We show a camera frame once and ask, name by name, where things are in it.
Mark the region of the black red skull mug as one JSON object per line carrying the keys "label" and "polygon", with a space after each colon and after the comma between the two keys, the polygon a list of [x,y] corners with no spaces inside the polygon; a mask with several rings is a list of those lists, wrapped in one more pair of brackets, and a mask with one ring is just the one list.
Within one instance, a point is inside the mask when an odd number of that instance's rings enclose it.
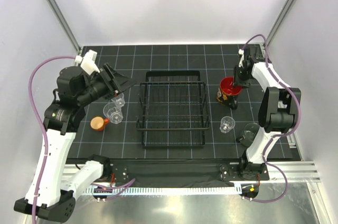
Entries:
{"label": "black red skull mug", "polygon": [[238,97],[241,92],[241,86],[233,85],[233,77],[225,77],[219,84],[217,101],[235,110],[238,108]]}

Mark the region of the small orange cup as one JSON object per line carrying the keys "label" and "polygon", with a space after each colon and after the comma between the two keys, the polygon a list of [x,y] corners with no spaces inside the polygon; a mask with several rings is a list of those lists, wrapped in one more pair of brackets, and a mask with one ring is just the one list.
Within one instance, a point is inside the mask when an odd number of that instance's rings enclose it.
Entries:
{"label": "small orange cup", "polygon": [[100,116],[94,117],[90,122],[90,127],[96,131],[104,130],[105,126],[109,123],[109,119]]}

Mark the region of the grey green mug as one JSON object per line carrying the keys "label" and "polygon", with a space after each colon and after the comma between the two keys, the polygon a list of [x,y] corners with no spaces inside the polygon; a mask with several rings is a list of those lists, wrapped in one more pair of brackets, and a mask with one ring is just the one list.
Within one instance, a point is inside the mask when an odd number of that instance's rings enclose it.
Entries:
{"label": "grey green mug", "polygon": [[242,144],[245,147],[250,147],[253,143],[260,126],[257,123],[247,124],[239,137],[236,138],[236,142]]}

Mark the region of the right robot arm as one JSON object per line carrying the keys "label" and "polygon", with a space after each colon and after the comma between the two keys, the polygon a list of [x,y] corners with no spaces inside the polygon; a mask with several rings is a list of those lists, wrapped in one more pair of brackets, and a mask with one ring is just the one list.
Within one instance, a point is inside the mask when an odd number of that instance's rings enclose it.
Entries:
{"label": "right robot arm", "polygon": [[275,71],[267,57],[253,47],[239,50],[239,63],[233,71],[233,87],[249,88],[256,80],[264,91],[258,112],[259,130],[241,158],[237,172],[244,180],[264,173],[267,156],[281,137],[299,125],[301,91],[290,87]]}

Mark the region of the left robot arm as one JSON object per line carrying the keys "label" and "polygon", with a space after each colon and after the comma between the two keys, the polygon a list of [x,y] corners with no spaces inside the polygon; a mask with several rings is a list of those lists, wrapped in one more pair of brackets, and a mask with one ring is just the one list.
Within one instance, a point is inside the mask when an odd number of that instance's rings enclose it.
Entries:
{"label": "left robot arm", "polygon": [[14,210],[47,221],[65,223],[76,200],[94,181],[111,178],[110,159],[93,154],[84,167],[62,182],[71,145],[76,137],[85,108],[100,98],[111,99],[135,85],[136,81],[105,63],[97,66],[70,66],[60,71],[54,99],[39,120],[43,143],[37,171],[25,197],[15,201]]}

